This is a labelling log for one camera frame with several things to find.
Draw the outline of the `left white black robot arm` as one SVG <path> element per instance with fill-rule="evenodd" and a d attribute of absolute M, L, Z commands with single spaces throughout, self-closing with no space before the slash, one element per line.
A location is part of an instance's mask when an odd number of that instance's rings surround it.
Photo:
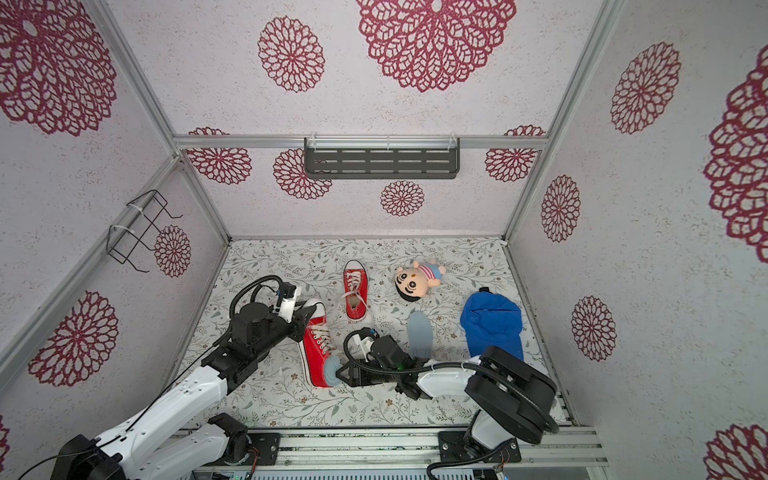
<path fill-rule="evenodd" d="M 236 391 L 271 350 L 286 339 L 302 343 L 320 301 L 301 301 L 297 286 L 276 275 L 239 291 L 229 325 L 191 372 L 179 375 L 150 404 L 89 439 L 77 435 L 48 457 L 53 479 L 180 479 L 209 463 L 239 465 L 253 454 L 249 429 L 228 414 L 210 418 L 193 434 L 175 439 L 188 421 Z"/>

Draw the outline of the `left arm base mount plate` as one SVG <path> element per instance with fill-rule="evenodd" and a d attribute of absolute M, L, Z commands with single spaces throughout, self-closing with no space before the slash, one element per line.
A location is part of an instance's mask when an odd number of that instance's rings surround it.
<path fill-rule="evenodd" d="M 195 467 L 274 466 L 281 439 L 278 433 L 263 432 L 214 436 L 212 446 L 207 441 L 199 442 L 201 449 L 192 458 Z"/>

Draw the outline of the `grey metal wall shelf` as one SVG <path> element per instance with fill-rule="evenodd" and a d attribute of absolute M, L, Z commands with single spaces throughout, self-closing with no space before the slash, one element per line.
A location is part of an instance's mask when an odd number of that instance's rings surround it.
<path fill-rule="evenodd" d="M 313 180 L 452 180 L 460 171 L 460 140 L 304 140 L 304 171 Z"/>

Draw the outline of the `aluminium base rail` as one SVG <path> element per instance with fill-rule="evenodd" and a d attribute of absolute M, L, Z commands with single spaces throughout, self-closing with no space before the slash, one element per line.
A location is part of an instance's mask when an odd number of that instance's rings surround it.
<path fill-rule="evenodd" d="M 274 466 L 267 470 L 419 469 L 440 462 L 438 433 L 468 433 L 466 426 L 388 428 L 287 428 L 251 429 L 248 433 L 278 433 L 282 439 Z M 546 435 L 538 445 L 518 440 L 522 460 L 501 463 L 507 468 L 602 468 L 607 454 L 596 431 L 590 427 L 565 426 Z M 491 468 L 496 463 L 474 463 Z"/>

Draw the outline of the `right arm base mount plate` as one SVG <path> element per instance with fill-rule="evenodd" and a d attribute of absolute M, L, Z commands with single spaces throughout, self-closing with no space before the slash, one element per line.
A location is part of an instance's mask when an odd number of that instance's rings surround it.
<path fill-rule="evenodd" d="M 477 460 L 495 449 L 495 446 L 483 446 L 471 439 L 466 432 L 443 430 L 438 433 L 438 449 L 441 462 L 458 462 Z M 521 460 L 522 455 L 517 439 L 512 437 L 503 449 L 485 459 L 484 462 L 501 464 L 519 463 Z"/>

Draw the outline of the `red canvas sneaker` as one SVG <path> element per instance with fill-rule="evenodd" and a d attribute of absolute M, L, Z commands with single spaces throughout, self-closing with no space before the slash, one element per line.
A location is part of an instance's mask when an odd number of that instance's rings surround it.
<path fill-rule="evenodd" d="M 368 314 L 368 275 L 358 260 L 348 261 L 343 269 L 345 309 L 350 321 L 363 320 Z"/>
<path fill-rule="evenodd" d="M 323 378 L 325 359 L 335 355 L 325 305 L 318 299 L 310 299 L 305 304 L 317 305 L 317 311 L 309 323 L 304 339 L 299 343 L 302 367 L 308 383 L 316 388 L 328 388 Z"/>

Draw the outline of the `light blue insole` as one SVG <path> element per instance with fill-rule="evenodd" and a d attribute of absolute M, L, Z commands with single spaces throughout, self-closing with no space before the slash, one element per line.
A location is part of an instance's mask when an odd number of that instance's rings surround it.
<path fill-rule="evenodd" d="M 342 363 L 338 356 L 330 355 L 325 359 L 323 365 L 323 378 L 328 388 L 334 388 L 342 384 L 342 381 L 337 377 L 337 372 L 341 367 Z"/>
<path fill-rule="evenodd" d="M 410 354 L 414 357 L 432 357 L 433 330 L 430 320 L 422 311 L 413 311 L 407 324 Z"/>

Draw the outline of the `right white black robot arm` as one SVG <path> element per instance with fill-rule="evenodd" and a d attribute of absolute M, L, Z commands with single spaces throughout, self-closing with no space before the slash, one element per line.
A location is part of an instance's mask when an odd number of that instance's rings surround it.
<path fill-rule="evenodd" d="M 465 361 L 435 361 L 412 357 L 392 336 L 362 328 L 346 336 L 343 352 L 347 362 L 335 376 L 350 387 L 393 383 L 413 400 L 462 396 L 477 405 L 463 437 L 450 441 L 441 460 L 426 467 L 430 479 L 439 469 L 501 460 L 519 441 L 538 445 L 546 433 L 560 430 L 551 414 L 554 382 L 500 347 Z"/>

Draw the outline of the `blue cap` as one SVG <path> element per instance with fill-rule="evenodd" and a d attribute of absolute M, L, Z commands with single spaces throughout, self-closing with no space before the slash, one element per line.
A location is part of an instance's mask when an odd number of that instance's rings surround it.
<path fill-rule="evenodd" d="M 521 309 L 505 296 L 492 293 L 488 287 L 480 288 L 466 301 L 460 325 L 472 357 L 495 346 L 519 360 L 524 359 Z"/>

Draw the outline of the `cartoon boy plush doll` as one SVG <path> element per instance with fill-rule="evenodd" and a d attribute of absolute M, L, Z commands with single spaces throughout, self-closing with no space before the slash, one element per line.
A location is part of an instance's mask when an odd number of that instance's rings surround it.
<path fill-rule="evenodd" d="M 446 272 L 445 266 L 438 265 L 433 260 L 422 263 L 414 261 L 411 267 L 396 270 L 394 285 L 403 300 L 416 302 L 425 297 L 432 288 L 439 286 Z"/>

